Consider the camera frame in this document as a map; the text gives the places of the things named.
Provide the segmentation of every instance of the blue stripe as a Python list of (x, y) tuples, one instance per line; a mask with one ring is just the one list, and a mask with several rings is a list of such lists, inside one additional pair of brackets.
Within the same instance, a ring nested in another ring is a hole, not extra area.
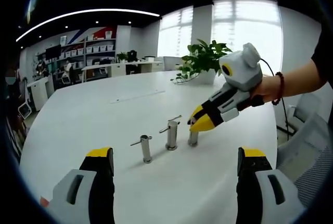
[(73, 43), (80, 35), (82, 35), (87, 29), (84, 30), (79, 30), (73, 37), (72, 39), (68, 42), (68, 44)]

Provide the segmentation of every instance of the black cable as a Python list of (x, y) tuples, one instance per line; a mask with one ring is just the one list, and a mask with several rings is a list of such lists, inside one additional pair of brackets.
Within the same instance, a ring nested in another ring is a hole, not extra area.
[[(268, 68), (270, 69), (272, 76), (274, 76), (274, 73), (270, 67), (270, 65), (268, 64), (268, 62), (266, 62), (264, 59), (260, 58), (260, 60), (262, 60), (264, 63), (267, 64)], [(286, 127), (287, 127), (287, 141), (289, 141), (289, 124), (288, 124), (288, 119), (287, 119), (287, 113), (286, 113), (286, 105), (285, 105), (285, 101), (283, 100), (283, 98), (281, 98), (282, 100), (282, 104), (283, 104), (283, 110), (285, 112), (285, 118), (286, 118)]]

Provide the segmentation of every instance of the metal peg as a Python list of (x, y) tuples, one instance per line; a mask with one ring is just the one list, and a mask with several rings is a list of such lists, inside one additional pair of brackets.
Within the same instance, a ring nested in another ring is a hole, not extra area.
[(169, 120), (168, 121), (168, 126), (165, 129), (162, 129), (159, 131), (159, 133), (163, 133), (168, 131), (168, 139), (166, 141), (165, 148), (167, 150), (175, 150), (177, 148), (177, 128), (178, 125), (180, 124), (180, 121), (173, 121)]
[(188, 145), (190, 145), (191, 147), (195, 147), (198, 145), (198, 135), (199, 132), (189, 132), (189, 138), (188, 138)]
[(142, 154), (144, 156), (144, 163), (151, 163), (150, 149), (149, 149), (149, 140), (151, 140), (151, 136), (141, 135), (140, 141), (132, 143), (131, 146), (141, 143)]

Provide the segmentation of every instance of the white chair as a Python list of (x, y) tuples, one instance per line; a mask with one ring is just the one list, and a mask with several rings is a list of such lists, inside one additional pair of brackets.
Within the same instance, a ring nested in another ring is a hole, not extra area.
[(28, 88), (27, 88), (26, 79), (24, 79), (22, 82), (20, 82), (20, 92), (21, 92), (21, 96), (24, 100), (24, 103), (18, 107), (18, 112), (22, 116), (22, 118), (25, 120), (32, 113), (32, 109), (29, 106), (29, 92), (28, 92)]
[(306, 120), (319, 110), (321, 100), (311, 93), (301, 96), (297, 106), (289, 105), (287, 109), (288, 126), (293, 131), (298, 131)]
[(99, 68), (99, 73), (106, 75), (106, 74), (108, 74), (108, 71), (106, 70), (106, 68)]
[(298, 189), (298, 198), (309, 207), (333, 163), (333, 132), (318, 114), (307, 117), (304, 125), (277, 149), (276, 168)]
[(61, 81), (63, 84), (71, 84), (71, 79), (69, 78), (69, 76), (64, 73), (61, 77)]
[(184, 64), (183, 60), (180, 57), (174, 56), (163, 56), (164, 61), (164, 70), (177, 70), (177, 68)]

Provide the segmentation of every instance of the hand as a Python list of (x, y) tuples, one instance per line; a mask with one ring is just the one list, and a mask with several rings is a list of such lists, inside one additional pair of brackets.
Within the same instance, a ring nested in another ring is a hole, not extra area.
[(41, 197), (40, 204), (42, 207), (48, 207), (49, 201), (45, 199), (44, 197)]
[(279, 77), (263, 77), (261, 83), (251, 92), (251, 98), (262, 95), (264, 103), (277, 99), (280, 83)]

